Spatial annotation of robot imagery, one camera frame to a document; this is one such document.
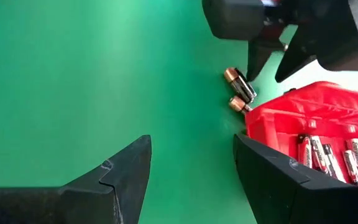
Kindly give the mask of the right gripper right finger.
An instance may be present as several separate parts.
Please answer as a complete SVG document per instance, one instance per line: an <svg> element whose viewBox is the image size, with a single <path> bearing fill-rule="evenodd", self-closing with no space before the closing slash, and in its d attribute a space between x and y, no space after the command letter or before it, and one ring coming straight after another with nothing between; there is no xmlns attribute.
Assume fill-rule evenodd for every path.
<svg viewBox="0 0 358 224"><path fill-rule="evenodd" d="M258 224L358 224L358 185L297 163L242 134L236 170Z"/></svg>

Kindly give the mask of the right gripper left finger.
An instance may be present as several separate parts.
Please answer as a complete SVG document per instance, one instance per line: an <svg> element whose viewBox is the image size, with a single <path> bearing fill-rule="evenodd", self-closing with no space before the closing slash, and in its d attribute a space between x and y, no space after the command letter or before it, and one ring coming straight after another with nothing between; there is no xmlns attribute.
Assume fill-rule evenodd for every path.
<svg viewBox="0 0 358 224"><path fill-rule="evenodd" d="M143 135L58 187L0 187L0 224L138 224L150 175Z"/></svg>

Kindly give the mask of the red plastic bin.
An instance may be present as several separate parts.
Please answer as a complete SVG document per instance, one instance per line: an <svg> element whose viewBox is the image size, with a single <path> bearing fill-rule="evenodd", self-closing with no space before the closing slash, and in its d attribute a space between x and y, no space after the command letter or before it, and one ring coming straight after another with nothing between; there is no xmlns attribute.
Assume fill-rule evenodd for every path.
<svg viewBox="0 0 358 224"><path fill-rule="evenodd" d="M352 184L343 152L349 150L346 140L358 139L358 91L312 83L256 107L245 120L251 139L297 162L298 136L318 136L322 145L331 145L346 183Z"/></svg>

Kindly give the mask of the green table mat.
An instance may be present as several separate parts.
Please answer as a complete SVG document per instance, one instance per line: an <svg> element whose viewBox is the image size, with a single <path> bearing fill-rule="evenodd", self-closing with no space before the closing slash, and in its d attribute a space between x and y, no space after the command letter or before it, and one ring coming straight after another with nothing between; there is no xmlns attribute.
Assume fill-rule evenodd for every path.
<svg viewBox="0 0 358 224"><path fill-rule="evenodd" d="M0 0L0 187L65 185L149 135L138 224L257 223L232 148L248 113L223 75L246 79L248 45L215 37L202 0ZM252 110L299 89L263 72Z"/></svg>

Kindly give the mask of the copper-top Duracell battery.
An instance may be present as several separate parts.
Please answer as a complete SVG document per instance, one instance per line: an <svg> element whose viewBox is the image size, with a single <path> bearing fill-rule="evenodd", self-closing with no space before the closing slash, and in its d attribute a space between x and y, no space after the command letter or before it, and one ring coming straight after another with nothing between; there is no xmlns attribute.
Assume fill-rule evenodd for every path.
<svg viewBox="0 0 358 224"><path fill-rule="evenodd" d="M229 100L229 106L236 112L240 112L242 114L246 114L250 111L252 111L252 108L244 102L241 98L238 96L233 96Z"/></svg>

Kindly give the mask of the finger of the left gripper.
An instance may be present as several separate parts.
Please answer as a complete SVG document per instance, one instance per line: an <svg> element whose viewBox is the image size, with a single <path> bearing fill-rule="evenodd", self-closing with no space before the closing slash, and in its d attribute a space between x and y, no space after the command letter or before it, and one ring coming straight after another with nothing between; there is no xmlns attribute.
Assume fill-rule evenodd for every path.
<svg viewBox="0 0 358 224"><path fill-rule="evenodd" d="M248 63L246 79L253 81L257 78L274 50L272 42L253 40L248 45Z"/></svg>
<svg viewBox="0 0 358 224"><path fill-rule="evenodd" d="M316 59L316 38L309 28L299 27L277 68L275 80L281 83L295 72Z"/></svg>

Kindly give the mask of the pile of loose batteries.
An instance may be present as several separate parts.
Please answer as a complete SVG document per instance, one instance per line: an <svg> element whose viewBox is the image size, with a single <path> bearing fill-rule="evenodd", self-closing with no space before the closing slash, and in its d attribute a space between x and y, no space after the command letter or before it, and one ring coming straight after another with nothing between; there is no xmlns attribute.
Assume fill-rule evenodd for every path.
<svg viewBox="0 0 358 224"><path fill-rule="evenodd" d="M234 91L240 95L247 104L254 101L257 94L238 68L229 67L225 69L223 75Z"/></svg>

